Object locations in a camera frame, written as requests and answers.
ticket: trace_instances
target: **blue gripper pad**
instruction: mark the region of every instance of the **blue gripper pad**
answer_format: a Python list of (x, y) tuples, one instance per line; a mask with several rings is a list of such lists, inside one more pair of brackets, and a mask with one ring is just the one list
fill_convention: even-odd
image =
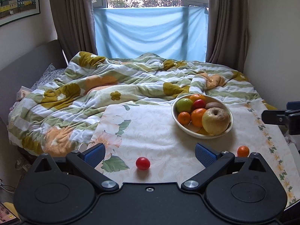
[(105, 157), (105, 146), (102, 143), (98, 143), (81, 153), (79, 157), (95, 168)]
[(203, 166), (208, 167), (220, 157), (220, 153), (204, 144), (197, 143), (195, 146), (195, 156)]
[(298, 110), (300, 109), (300, 101), (290, 101), (286, 104), (287, 110)]

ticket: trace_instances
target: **comforter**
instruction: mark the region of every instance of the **comforter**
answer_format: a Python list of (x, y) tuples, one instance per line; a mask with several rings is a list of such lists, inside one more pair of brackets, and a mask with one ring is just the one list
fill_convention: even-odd
[[(202, 73), (219, 74), (225, 85), (208, 90)], [(34, 90), (10, 113), (9, 139), (34, 155), (65, 156), (82, 143), (89, 144), (110, 104), (171, 105), (175, 98), (193, 93), (229, 105), (261, 99), (247, 77), (222, 65), (152, 53), (109, 60), (79, 52), (64, 73)]]

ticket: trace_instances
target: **green apple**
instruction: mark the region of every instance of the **green apple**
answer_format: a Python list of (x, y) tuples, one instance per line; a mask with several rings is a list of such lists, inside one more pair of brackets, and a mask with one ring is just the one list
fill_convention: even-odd
[(191, 113), (193, 104), (194, 103), (191, 99), (182, 98), (179, 101), (177, 101), (176, 110), (178, 113), (182, 113), (182, 112)]

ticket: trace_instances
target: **orange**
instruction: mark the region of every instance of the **orange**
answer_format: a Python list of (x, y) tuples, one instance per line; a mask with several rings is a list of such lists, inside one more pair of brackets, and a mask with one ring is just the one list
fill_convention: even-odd
[(188, 112), (181, 112), (181, 113), (178, 114), (177, 120), (182, 125), (189, 124), (190, 121), (191, 121), (191, 116)]
[(206, 112), (206, 109), (204, 109), (204, 108), (198, 108), (192, 112), (191, 121), (194, 126), (203, 127), (202, 116), (205, 112)]
[(244, 145), (240, 146), (237, 151), (238, 157), (248, 157), (249, 153), (250, 153), (249, 148)]
[(205, 96), (204, 95), (200, 95), (200, 94), (193, 94), (193, 95), (190, 96), (190, 99), (192, 100), (192, 102), (195, 102), (197, 100), (206, 101)]

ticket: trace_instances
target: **metal screw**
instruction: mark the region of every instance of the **metal screw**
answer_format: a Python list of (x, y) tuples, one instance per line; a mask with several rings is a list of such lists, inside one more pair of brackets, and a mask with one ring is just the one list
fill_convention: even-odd
[(111, 189), (111, 188), (115, 187), (116, 185), (117, 185), (117, 183), (112, 180), (106, 180), (101, 183), (101, 186), (103, 188), (107, 188), (107, 189)]
[(147, 188), (146, 188), (146, 191), (152, 192), (152, 191), (154, 191), (154, 188), (152, 188), (152, 187), (147, 187)]
[(187, 188), (196, 188), (199, 183), (195, 180), (188, 180), (183, 183), (183, 185)]

